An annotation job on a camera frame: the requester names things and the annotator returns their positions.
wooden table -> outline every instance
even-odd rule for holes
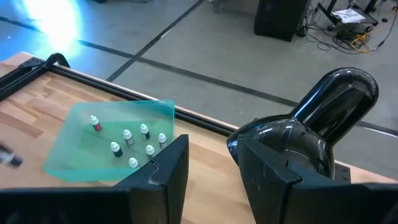
[[[0,77],[31,57],[29,54],[19,53],[0,63]],[[72,105],[86,101],[120,100],[124,99],[47,72],[0,102],[1,140],[24,159],[24,163],[18,169],[0,166],[0,187],[88,187],[115,184],[64,182],[47,175],[43,170],[43,163]],[[193,111],[180,109],[223,123]],[[188,134],[190,139],[189,175],[182,223],[255,223],[239,169],[226,148],[226,137],[176,119],[175,135],[180,134]],[[343,165],[351,168],[352,183],[396,182],[348,164]]]

concrete floor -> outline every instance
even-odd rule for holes
[[[388,0],[380,18],[394,4]],[[300,37],[288,43],[254,35],[256,6],[256,0],[233,0],[214,14],[201,0],[0,0],[0,60],[19,51],[43,58],[61,52],[76,70],[238,126],[288,113],[285,102],[299,101],[330,70],[358,67],[380,87],[363,121],[398,133],[398,25],[378,51],[345,55]],[[322,27],[329,24],[324,17]],[[377,26],[371,45],[385,37],[391,21]],[[330,41],[320,31],[310,33]],[[335,157],[398,179],[397,144],[396,136],[355,127],[335,146]]]

small bottle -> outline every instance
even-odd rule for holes
[[[111,142],[111,150],[116,157],[121,157],[123,155],[120,145],[116,142]]]
[[[148,159],[152,159],[154,157],[154,153],[155,153],[154,147],[151,145],[147,145],[146,151],[147,151]]]
[[[150,137],[149,130],[148,130],[148,127],[145,124],[141,125],[140,131],[141,131],[141,134],[142,134],[142,138],[144,138],[145,140],[149,139],[149,137]]]
[[[159,134],[159,145],[161,149],[164,149],[167,146],[167,138],[163,133]]]
[[[139,168],[137,159],[136,158],[130,158],[129,159],[129,166],[131,168]]]
[[[102,126],[100,124],[99,119],[96,116],[91,115],[90,116],[90,122],[94,127],[95,131],[101,131],[102,130]]]
[[[132,134],[129,130],[125,129],[123,131],[123,138],[124,138],[124,140],[126,140],[126,143],[128,146],[131,146],[132,144],[134,144],[134,139],[132,138]]]

white bottle cap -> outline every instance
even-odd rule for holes
[[[155,149],[151,145],[147,145],[147,155],[153,155],[155,153]]]
[[[129,139],[131,139],[131,132],[129,131],[129,130],[127,130],[127,129],[125,129],[124,131],[123,131],[123,137],[124,137],[124,139],[125,140],[129,140]]]
[[[140,128],[140,130],[141,130],[141,133],[142,134],[146,134],[146,133],[148,133],[148,127],[145,125],[145,124],[142,124],[141,125],[141,128]]]
[[[118,143],[116,142],[111,142],[111,150],[113,152],[118,152],[120,150],[120,146]]]
[[[135,158],[130,158],[129,159],[129,166],[131,168],[137,168],[138,167],[138,161]]]
[[[90,116],[90,122],[92,125],[97,125],[100,121],[98,120],[98,118],[94,115]]]
[[[164,135],[163,133],[159,134],[159,142],[160,143],[165,143],[167,141],[166,135]]]

teal plastic tray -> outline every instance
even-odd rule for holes
[[[91,115],[99,119],[101,131],[94,130]],[[141,124],[149,128],[149,139],[142,137]],[[132,133],[132,146],[123,138],[125,129]],[[173,101],[79,103],[70,109],[44,170],[69,182],[121,180],[139,169],[129,167],[131,157],[138,160],[139,167],[150,160],[146,154],[148,144],[155,148],[154,155],[160,152],[160,133],[166,135],[168,144],[174,139]],[[111,151],[113,141],[120,145],[121,157]]]

